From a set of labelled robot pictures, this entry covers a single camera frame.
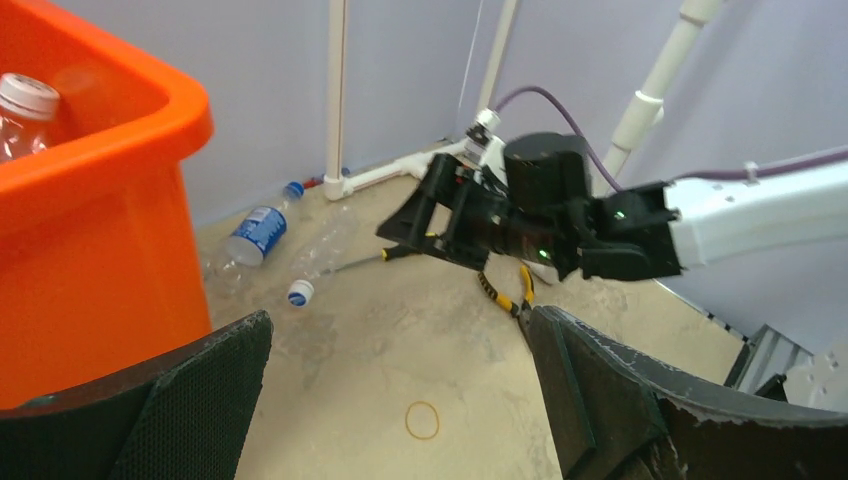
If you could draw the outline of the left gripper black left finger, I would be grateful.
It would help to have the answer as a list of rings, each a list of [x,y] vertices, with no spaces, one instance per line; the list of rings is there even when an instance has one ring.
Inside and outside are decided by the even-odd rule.
[[[4,479],[232,479],[263,386],[273,323],[209,335],[1,412]]]

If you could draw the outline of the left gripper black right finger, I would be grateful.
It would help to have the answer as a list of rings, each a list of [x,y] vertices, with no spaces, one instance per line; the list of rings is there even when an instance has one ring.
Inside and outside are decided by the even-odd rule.
[[[739,392],[552,306],[526,342],[566,479],[843,479],[847,417]]]

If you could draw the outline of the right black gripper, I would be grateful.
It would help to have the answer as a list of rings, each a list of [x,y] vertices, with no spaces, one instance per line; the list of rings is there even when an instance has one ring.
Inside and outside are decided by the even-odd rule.
[[[573,212],[588,203],[585,157],[512,155],[505,167],[507,191],[501,193],[456,157],[434,156],[416,190],[376,235],[473,271],[482,271],[492,253],[556,272],[577,270],[586,224]]]

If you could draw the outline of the clear bottle white cap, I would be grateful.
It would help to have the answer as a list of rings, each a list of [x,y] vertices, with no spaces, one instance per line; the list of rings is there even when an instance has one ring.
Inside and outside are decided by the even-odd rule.
[[[336,206],[291,263],[286,300],[291,307],[306,308],[326,289],[332,274],[343,264],[359,229],[359,219],[349,206]]]

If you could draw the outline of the blue label bottle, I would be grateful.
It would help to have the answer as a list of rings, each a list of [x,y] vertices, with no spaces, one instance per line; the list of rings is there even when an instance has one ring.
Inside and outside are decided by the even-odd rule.
[[[302,183],[289,182],[280,195],[253,207],[210,253],[201,257],[205,284],[227,296],[245,287],[281,239],[298,223]]]

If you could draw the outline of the orange drink bottle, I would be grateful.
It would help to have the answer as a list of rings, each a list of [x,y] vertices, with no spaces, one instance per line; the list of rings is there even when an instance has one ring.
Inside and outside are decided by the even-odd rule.
[[[48,130],[60,100],[60,93],[40,80],[13,72],[1,75],[2,164],[51,146]]]

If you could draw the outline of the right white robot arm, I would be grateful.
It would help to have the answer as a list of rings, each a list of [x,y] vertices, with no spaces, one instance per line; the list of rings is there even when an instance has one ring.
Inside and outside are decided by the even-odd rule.
[[[591,190],[578,135],[531,133],[502,151],[505,192],[440,153],[379,237],[474,271],[491,254],[548,267],[559,279],[641,281],[760,250],[847,234],[847,155],[691,173]]]

